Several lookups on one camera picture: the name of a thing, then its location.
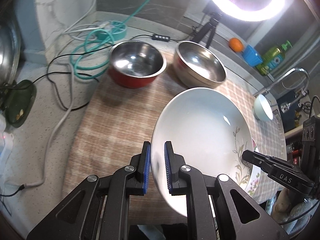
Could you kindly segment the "large stainless steel bowl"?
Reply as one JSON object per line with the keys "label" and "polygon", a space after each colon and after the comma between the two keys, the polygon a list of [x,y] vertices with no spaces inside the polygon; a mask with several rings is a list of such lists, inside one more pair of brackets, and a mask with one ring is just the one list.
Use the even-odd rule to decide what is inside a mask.
{"label": "large stainless steel bowl", "polygon": [[189,88],[216,88],[227,80],[223,63],[204,46],[191,42],[178,42],[173,68],[179,80]]}

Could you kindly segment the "dark green dish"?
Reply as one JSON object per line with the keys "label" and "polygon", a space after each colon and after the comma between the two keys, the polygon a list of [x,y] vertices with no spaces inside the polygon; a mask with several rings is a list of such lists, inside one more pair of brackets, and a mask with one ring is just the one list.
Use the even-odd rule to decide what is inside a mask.
{"label": "dark green dish", "polygon": [[14,128],[21,127],[27,119],[36,98],[37,89],[30,80],[22,80],[9,94],[4,102],[4,116]]}

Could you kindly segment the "black inline light controller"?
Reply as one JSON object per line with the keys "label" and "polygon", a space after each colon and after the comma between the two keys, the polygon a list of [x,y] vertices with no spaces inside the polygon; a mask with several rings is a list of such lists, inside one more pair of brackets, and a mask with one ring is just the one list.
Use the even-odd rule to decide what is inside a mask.
{"label": "black inline light controller", "polygon": [[152,38],[152,40],[155,40],[155,41],[170,42],[170,36],[153,34],[151,38]]}

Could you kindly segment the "beige plaid cloth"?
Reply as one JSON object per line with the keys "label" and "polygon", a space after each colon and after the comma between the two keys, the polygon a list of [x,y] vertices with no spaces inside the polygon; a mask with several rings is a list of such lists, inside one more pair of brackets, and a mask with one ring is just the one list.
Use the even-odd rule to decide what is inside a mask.
{"label": "beige plaid cloth", "polygon": [[[87,107],[69,153],[62,195],[69,194],[87,176],[104,177],[130,162],[152,136],[155,123],[166,104],[184,90],[173,67],[173,54],[163,51],[167,69],[146,87],[129,89],[104,74]],[[261,153],[286,157],[285,136],[279,118],[269,122],[255,119],[253,92],[233,72],[217,90],[238,107]]]}

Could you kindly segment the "green dish soap bottle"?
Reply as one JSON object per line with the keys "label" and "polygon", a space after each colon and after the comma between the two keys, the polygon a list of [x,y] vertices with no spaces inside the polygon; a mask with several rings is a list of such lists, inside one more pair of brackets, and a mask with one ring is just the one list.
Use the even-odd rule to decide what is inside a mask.
{"label": "green dish soap bottle", "polygon": [[285,53],[292,48],[291,42],[286,40],[281,45],[275,45],[270,48],[263,56],[263,62],[256,66],[257,71],[262,75],[268,75],[277,68],[285,59]]}

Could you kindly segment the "black mini tripod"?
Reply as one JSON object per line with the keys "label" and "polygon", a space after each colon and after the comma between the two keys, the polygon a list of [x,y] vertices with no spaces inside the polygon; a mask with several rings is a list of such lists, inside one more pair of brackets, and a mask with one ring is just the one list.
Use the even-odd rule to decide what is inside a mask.
{"label": "black mini tripod", "polygon": [[209,16],[210,19],[195,34],[195,36],[191,39],[191,42],[200,43],[208,34],[209,37],[207,38],[206,43],[206,48],[208,49],[215,35],[217,25],[222,18],[222,11],[212,1],[209,1],[202,12],[204,13],[204,16]]}

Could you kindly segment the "large pink floral plate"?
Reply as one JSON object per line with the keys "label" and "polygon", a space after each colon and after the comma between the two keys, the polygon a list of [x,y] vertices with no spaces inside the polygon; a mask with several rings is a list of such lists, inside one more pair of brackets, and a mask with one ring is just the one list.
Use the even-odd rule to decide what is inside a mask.
{"label": "large pink floral plate", "polygon": [[258,188],[259,180],[261,176],[261,169],[258,166],[252,165],[251,168],[251,175],[249,177],[249,181],[247,183],[247,186],[245,188],[246,193],[253,197],[253,194]]}

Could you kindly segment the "teal round power strip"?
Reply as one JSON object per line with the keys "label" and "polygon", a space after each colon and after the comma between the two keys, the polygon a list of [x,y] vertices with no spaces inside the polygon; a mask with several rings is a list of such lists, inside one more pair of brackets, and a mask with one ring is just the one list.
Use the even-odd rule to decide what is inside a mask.
{"label": "teal round power strip", "polygon": [[100,30],[95,33],[95,36],[101,41],[107,37],[107,33],[110,33],[115,41],[124,39],[127,34],[127,25],[120,21],[101,22],[98,27]]}

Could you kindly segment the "red steel-lined bowl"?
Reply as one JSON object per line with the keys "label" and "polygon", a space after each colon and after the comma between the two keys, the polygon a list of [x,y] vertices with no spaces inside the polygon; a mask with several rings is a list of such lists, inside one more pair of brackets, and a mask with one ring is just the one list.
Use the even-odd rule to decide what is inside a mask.
{"label": "red steel-lined bowl", "polygon": [[143,41],[123,41],[109,53],[108,73],[126,88],[142,88],[152,83],[167,67],[163,54]]}

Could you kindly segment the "light blue ceramic bowl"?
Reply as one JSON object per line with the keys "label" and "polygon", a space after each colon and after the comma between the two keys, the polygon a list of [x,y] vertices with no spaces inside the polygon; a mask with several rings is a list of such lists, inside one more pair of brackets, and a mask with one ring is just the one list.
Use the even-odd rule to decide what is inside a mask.
{"label": "light blue ceramic bowl", "polygon": [[263,95],[258,95],[253,104],[253,112],[255,117],[260,121],[273,120],[273,112],[271,106]]}

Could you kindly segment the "blue fluted cup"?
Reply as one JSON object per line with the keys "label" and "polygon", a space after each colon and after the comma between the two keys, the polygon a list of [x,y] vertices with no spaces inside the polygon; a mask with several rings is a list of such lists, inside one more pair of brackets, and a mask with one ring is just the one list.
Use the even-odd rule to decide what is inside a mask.
{"label": "blue fluted cup", "polygon": [[242,52],[242,57],[250,67],[255,67],[263,62],[260,54],[250,45],[246,46]]}

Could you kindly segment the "steel pot lid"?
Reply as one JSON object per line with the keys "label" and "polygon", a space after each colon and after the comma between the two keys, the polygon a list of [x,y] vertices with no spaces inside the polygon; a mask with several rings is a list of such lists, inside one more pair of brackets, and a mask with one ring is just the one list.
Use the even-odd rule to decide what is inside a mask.
{"label": "steel pot lid", "polygon": [[13,17],[1,19],[1,86],[12,84],[20,60],[21,36]]}

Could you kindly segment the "orange tangerine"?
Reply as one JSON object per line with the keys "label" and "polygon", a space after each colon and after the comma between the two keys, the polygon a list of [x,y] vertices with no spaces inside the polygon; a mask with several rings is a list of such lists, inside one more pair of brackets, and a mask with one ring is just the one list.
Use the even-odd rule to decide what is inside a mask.
{"label": "orange tangerine", "polygon": [[235,37],[229,40],[228,45],[235,53],[240,53],[244,50],[244,45],[242,44],[242,42]]}

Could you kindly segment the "white plate olive leaf pattern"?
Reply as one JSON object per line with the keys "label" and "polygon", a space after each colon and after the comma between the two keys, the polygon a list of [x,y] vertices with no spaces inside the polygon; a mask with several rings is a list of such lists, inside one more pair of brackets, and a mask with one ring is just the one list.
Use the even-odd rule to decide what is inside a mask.
{"label": "white plate olive leaf pattern", "polygon": [[161,112],[151,139],[151,170],[165,202],[187,215],[185,196],[172,196],[167,187],[165,142],[170,141],[185,163],[203,174],[227,174],[242,189],[249,184],[252,167],[242,162],[242,152],[253,150],[244,116],[234,103],[209,88],[192,88],[175,96]]}

